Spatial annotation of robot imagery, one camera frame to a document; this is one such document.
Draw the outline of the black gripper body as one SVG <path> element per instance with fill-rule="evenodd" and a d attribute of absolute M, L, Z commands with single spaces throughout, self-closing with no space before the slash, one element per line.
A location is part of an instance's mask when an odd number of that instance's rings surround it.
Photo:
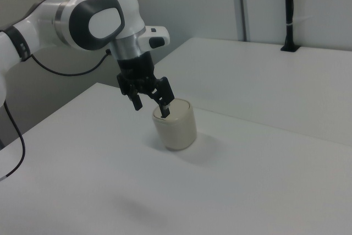
<path fill-rule="evenodd" d="M 118 65 L 120 73 L 134 84 L 138 92 L 143 91 L 146 79 L 156 78 L 153 73 L 154 63 L 149 52 L 132 59 L 118 60 Z"/>

